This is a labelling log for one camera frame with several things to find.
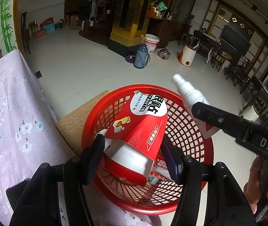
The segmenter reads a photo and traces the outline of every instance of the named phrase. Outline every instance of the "blue box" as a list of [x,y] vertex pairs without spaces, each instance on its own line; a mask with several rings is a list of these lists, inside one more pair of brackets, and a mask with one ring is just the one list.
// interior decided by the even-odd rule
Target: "blue box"
[[54,23],[51,23],[49,25],[44,25],[43,29],[46,30],[46,33],[49,33],[49,32],[55,31],[55,25]]

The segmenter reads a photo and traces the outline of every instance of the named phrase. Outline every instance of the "yellow footprint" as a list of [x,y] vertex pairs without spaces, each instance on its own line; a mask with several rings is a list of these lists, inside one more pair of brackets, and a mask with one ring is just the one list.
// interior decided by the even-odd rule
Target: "yellow footprint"
[[114,123],[113,123],[114,132],[115,133],[121,132],[122,130],[124,130],[124,127],[122,125],[126,124],[126,123],[130,123],[130,122],[131,122],[130,116],[126,116],[126,117],[123,117],[120,120],[114,121]]

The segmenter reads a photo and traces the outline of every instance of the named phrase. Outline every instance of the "staircase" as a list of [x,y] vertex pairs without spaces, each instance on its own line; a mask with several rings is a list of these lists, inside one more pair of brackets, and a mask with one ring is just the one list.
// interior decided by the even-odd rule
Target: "staircase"
[[113,27],[116,0],[92,1],[95,2],[94,24],[93,26],[89,26],[89,21],[86,20],[84,29],[79,31],[79,35],[88,40],[108,46]]

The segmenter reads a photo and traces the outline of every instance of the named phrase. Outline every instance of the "brown cutting mat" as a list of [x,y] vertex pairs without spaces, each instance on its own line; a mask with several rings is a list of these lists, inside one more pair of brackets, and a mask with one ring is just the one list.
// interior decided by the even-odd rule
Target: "brown cutting mat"
[[108,93],[108,90],[102,92],[56,123],[56,127],[58,128],[59,132],[77,155],[80,155],[82,151],[81,137],[86,119],[98,101]]

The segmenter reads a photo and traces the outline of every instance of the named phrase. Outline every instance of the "spray bottle cap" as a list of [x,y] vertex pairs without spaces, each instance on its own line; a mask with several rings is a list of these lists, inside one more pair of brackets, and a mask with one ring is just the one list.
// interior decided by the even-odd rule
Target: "spray bottle cap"
[[185,98],[186,95],[195,90],[194,86],[179,74],[175,74],[172,77],[172,83],[176,86],[182,98]]

